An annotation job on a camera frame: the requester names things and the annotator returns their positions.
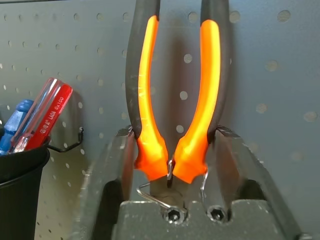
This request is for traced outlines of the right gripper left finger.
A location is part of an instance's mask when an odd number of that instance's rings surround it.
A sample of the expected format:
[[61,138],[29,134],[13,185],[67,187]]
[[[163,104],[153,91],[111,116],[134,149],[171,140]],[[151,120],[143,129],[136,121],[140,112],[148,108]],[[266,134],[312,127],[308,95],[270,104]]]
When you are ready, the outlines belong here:
[[72,223],[74,240],[110,240],[122,202],[133,181],[135,136],[131,126],[117,131],[91,163],[79,193]]

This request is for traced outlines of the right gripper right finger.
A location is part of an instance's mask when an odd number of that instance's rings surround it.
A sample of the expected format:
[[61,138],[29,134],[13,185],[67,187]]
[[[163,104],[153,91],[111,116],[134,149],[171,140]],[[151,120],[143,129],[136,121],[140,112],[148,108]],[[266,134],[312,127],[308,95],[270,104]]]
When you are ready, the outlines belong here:
[[218,235],[227,240],[311,240],[271,175],[244,140],[225,126],[215,132],[216,170],[226,208]]

